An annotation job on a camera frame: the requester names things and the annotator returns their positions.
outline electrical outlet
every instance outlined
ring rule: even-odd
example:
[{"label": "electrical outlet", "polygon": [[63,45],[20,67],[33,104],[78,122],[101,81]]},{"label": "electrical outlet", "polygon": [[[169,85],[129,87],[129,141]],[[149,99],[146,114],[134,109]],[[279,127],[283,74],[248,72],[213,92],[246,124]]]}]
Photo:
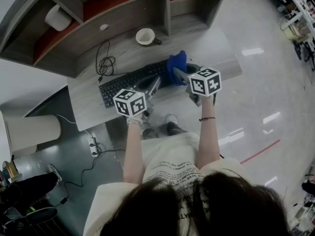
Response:
[{"label": "electrical outlet", "polygon": [[96,139],[95,139],[95,137],[89,138],[89,147],[90,147],[92,156],[97,157],[98,153],[97,153],[97,146],[96,146]]}]

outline blue object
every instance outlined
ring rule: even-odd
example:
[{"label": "blue object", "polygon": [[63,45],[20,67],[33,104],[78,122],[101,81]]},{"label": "blue object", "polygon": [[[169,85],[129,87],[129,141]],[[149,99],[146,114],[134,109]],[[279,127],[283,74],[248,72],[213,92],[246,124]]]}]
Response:
[{"label": "blue object", "polygon": [[171,55],[169,57],[169,60],[167,62],[167,71],[169,74],[169,78],[171,79],[171,81],[174,85],[177,85],[177,86],[186,85],[185,83],[183,83],[181,80],[179,80],[174,75],[174,71],[173,71],[173,68],[176,67],[176,68],[187,73],[186,60],[187,60],[187,55],[186,55],[185,51],[181,51],[177,55],[175,55],[175,56]]}]

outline keyboard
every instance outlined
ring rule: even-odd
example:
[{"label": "keyboard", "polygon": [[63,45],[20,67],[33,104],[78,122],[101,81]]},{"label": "keyboard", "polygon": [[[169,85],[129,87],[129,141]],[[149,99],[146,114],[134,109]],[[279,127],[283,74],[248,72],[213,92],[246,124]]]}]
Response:
[{"label": "keyboard", "polygon": [[163,60],[157,63],[146,65],[143,68],[125,74],[119,78],[106,82],[99,86],[100,93],[105,104],[105,108],[111,108],[114,106],[113,97],[121,90],[132,86],[137,81],[151,75],[161,76],[160,89],[168,87],[172,84],[167,72],[167,61]]}]

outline white cup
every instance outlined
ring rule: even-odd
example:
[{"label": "white cup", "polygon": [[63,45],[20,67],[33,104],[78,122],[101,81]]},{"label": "white cup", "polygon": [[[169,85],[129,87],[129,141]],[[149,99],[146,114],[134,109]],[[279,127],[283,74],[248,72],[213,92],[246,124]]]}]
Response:
[{"label": "white cup", "polygon": [[150,28],[144,28],[136,34],[137,42],[142,46],[161,45],[161,40],[156,38],[156,34]]},{"label": "white cup", "polygon": [[57,31],[65,30],[71,21],[72,18],[57,4],[50,9],[45,18],[45,22]]}]

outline bracelet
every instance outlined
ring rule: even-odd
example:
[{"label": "bracelet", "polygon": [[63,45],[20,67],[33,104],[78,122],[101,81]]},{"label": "bracelet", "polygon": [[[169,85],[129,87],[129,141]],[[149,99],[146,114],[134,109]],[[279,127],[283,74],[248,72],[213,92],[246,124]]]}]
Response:
[{"label": "bracelet", "polygon": [[138,124],[139,126],[141,126],[141,125],[142,125],[142,123],[141,123],[141,122],[136,121],[136,120],[131,120],[131,121],[128,121],[128,122],[127,122],[127,125],[129,126],[129,124],[130,124],[130,123],[132,123],[132,124]]},{"label": "bracelet", "polygon": [[142,119],[133,118],[133,117],[127,118],[126,121],[127,121],[127,125],[129,125],[130,123],[133,123],[133,124],[138,124],[138,125],[141,126],[143,124]]},{"label": "bracelet", "polygon": [[205,118],[201,118],[201,119],[199,119],[199,121],[209,120],[209,119],[215,119],[215,117],[205,117]]}]

